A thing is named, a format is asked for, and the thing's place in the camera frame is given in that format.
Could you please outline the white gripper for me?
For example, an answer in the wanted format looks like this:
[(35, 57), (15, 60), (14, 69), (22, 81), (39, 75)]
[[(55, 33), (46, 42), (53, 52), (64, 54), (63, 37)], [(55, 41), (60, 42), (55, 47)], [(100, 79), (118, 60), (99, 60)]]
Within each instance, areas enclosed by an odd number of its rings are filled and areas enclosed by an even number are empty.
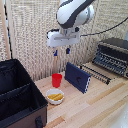
[(47, 33), (47, 45), (54, 48), (54, 56), (57, 56), (58, 46), (69, 45), (66, 48), (66, 54), (70, 53), (72, 44), (79, 42), (80, 31), (71, 32), (69, 35), (63, 35), (59, 29), (52, 29)]

